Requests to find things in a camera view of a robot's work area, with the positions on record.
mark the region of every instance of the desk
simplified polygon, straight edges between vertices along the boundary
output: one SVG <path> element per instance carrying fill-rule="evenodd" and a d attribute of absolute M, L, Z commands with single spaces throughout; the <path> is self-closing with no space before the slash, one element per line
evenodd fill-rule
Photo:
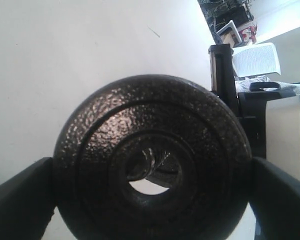
<path fill-rule="evenodd" d="M 52 156 L 72 111 L 131 75 L 211 87 L 214 41 L 197 0 L 0 1 L 0 184 Z M 71 240 L 56 214 L 45 240 Z"/>

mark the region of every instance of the black weight plate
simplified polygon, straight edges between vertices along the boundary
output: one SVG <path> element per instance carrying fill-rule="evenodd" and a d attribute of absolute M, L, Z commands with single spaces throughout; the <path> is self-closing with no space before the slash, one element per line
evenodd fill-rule
<path fill-rule="evenodd" d="M 130 157 L 145 148 L 178 159 L 177 183 L 162 194 L 127 180 Z M 79 240 L 217 240 L 244 212 L 250 166 L 247 138 L 214 94 L 178 77 L 141 75 L 105 86 L 74 111 L 53 175 L 59 211 Z"/>

